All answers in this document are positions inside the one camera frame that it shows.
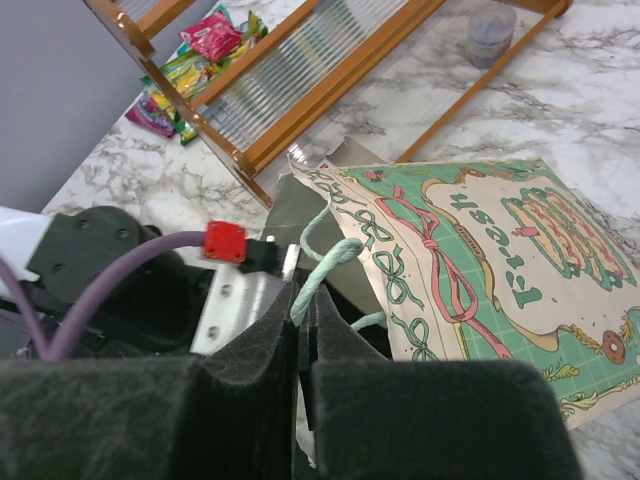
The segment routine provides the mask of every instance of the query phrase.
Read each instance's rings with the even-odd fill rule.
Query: bow print
[[[363,206],[367,205],[366,203],[358,202],[357,200],[352,200],[351,198],[347,197],[342,192],[342,189],[340,188],[340,184],[338,182],[333,182],[333,184],[331,185],[324,182],[316,182],[315,185],[320,190],[327,192],[329,194],[331,201],[334,203],[342,204],[347,202],[353,202]]]
[[[364,178],[368,178],[372,182],[381,182],[384,177],[387,176],[383,170],[374,170],[373,172],[363,173],[362,176]]]
[[[336,210],[340,213],[346,213],[359,223],[363,224],[362,227],[360,227],[360,231],[368,238],[367,243],[364,244],[367,250],[371,251],[373,242],[376,240],[389,242],[394,239],[393,234],[389,232],[389,230],[376,223],[375,215],[369,210],[358,210],[356,213],[351,213],[350,211],[344,210],[340,207],[336,207]]]
[[[402,272],[404,272],[404,262],[399,256],[400,252],[402,252],[402,247],[396,245],[396,248],[393,249],[393,255],[389,252],[377,252],[373,254],[373,263],[387,276],[387,298],[394,305],[400,305],[409,297],[421,310],[424,310],[424,303],[411,293],[407,282],[400,277]],[[398,268],[395,268],[394,258],[398,262]],[[400,290],[398,295],[393,294],[394,285]]]
[[[496,337],[491,330],[475,318],[475,315],[478,312],[478,295],[473,289],[471,283],[469,283],[458,267],[456,267],[455,263],[453,263],[453,260],[451,260],[451,258],[442,251],[438,242],[433,239],[433,234],[440,225],[438,217],[429,210],[417,208],[406,201],[404,199],[404,190],[397,185],[393,187],[393,197],[377,198],[375,202],[386,215],[394,218],[416,233],[422,239],[422,244],[431,253],[431,289],[434,301],[444,319],[449,323],[466,323],[478,332],[489,343],[489,345],[491,345],[498,357],[513,358],[513,355],[507,346],[498,337]],[[422,223],[422,229],[417,228],[408,220],[393,213],[389,205],[387,205],[387,202],[397,202],[405,209],[417,214]],[[451,292],[450,303],[453,307],[453,313],[449,311],[440,291],[441,281],[443,281],[440,279],[441,265],[444,266],[447,276],[449,277],[449,290]],[[469,297],[470,305],[468,308],[465,308],[462,305],[462,300],[460,298],[461,287]]]
[[[400,318],[396,317],[393,313],[391,314],[391,321],[396,325],[400,325],[404,330],[405,335],[409,339],[409,343],[416,347],[416,350],[413,352],[411,356],[411,360],[414,362],[416,360],[421,360],[426,362],[427,360],[438,360],[436,354],[433,353],[428,345],[427,339],[429,338],[429,325],[424,321],[424,318],[414,318],[411,325],[407,325]],[[422,327],[422,338],[419,338],[416,334],[416,329],[418,327]]]
[[[315,182],[318,179],[327,180],[329,182],[333,181],[333,177],[331,177],[331,175],[327,175],[326,173],[322,173],[319,170],[310,170],[310,171],[306,171],[305,173],[307,174],[307,178],[309,180],[311,180],[312,182]]]

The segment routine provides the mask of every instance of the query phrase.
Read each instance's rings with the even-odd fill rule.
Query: screw
[[[220,329],[218,327],[209,327],[209,330],[207,330],[207,336],[211,340],[215,340],[216,338],[218,338],[219,333],[220,333]]]

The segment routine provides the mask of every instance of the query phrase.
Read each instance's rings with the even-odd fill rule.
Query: clear plastic slats
[[[137,22],[144,15],[158,4],[158,0],[118,0],[116,5],[127,16]]]
[[[325,0],[201,113],[246,150],[405,3]]]

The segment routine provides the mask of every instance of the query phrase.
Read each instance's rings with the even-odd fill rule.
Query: light blue rope handle
[[[300,235],[300,247],[302,251],[311,259],[318,262],[316,268],[309,274],[309,278],[304,283],[298,293],[298,297],[291,307],[291,320],[296,327],[299,327],[304,320],[304,315],[309,308],[309,303],[318,287],[329,274],[338,265],[350,262],[356,258],[364,250],[363,243],[357,238],[345,238],[336,243],[326,255],[321,255],[311,248],[309,245],[309,235],[316,228],[324,217],[329,213],[329,205],[327,205],[311,222],[305,227]],[[386,323],[387,316],[384,312],[372,313],[365,315],[352,325],[356,331],[369,325],[380,325]]]

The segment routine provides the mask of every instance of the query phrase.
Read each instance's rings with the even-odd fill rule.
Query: wooden dish rack
[[[84,1],[234,177],[269,207],[271,198],[255,177],[446,0],[398,0],[395,4],[389,0],[369,1],[367,14],[371,18],[366,28],[362,22],[353,20],[347,6],[349,0],[306,0],[190,103],[153,61],[155,49],[151,41],[195,0]],[[408,161],[572,3],[572,0],[501,1],[544,16],[396,162]],[[131,5],[136,3],[137,9],[132,9]],[[338,48],[330,49],[327,45]],[[274,75],[284,81],[272,82]],[[252,103],[252,95],[262,102],[258,105],[261,110]],[[273,111],[265,114],[265,105]],[[262,116],[256,119],[258,110]]]

